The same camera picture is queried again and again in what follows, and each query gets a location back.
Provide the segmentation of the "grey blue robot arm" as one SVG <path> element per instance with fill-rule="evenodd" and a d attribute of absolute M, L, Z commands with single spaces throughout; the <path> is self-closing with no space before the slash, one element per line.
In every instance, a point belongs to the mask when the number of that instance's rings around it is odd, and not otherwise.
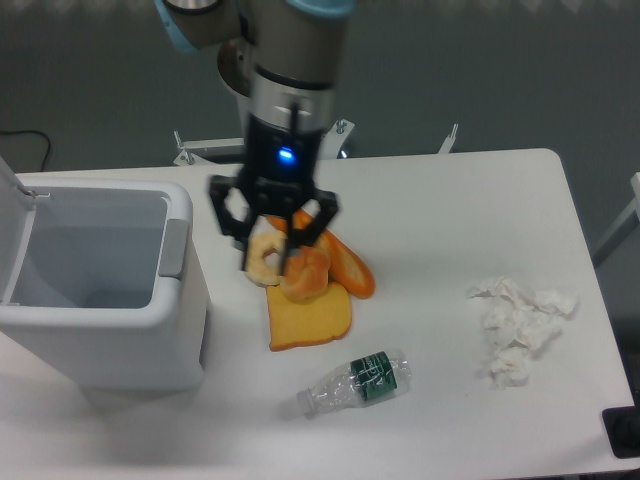
<path fill-rule="evenodd" d="M 234 43 L 250 99 L 236 176 L 214 175 L 209 196 L 221 232 L 249 252 L 263 216 L 284 220 L 283 256 L 311 246 L 339 211 L 314 174 L 331 109 L 353 1 L 158 1 L 179 49 Z"/>

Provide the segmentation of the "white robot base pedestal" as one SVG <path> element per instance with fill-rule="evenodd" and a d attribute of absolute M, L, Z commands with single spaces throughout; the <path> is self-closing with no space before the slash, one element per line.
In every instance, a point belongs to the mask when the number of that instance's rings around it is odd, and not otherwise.
<path fill-rule="evenodd" d="M 236 99 L 243 141 L 247 140 L 249 131 L 255 53 L 253 44 L 244 37 L 238 37 L 224 42 L 217 55 L 220 78 Z"/>

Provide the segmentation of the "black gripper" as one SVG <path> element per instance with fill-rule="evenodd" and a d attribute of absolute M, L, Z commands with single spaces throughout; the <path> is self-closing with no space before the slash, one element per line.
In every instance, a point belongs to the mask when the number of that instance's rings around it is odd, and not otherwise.
<path fill-rule="evenodd" d="M 249 238 L 259 216 L 285 220 L 286 238 L 279 265 L 279 273 L 284 274 L 290 255 L 301 246 L 313 246 L 338 213 L 337 195 L 317 189 L 314 182 L 323 134 L 323 129 L 292 130 L 251 114 L 245 159 L 238 176 L 210 177 L 211 204 L 221 233 L 232 237 L 241 252 L 241 271 L 247 268 Z M 226 204 L 233 189 L 247 202 L 243 220 L 235 218 Z M 295 214 L 309 200 L 316 201 L 319 210 L 304 228 L 295 228 Z"/>

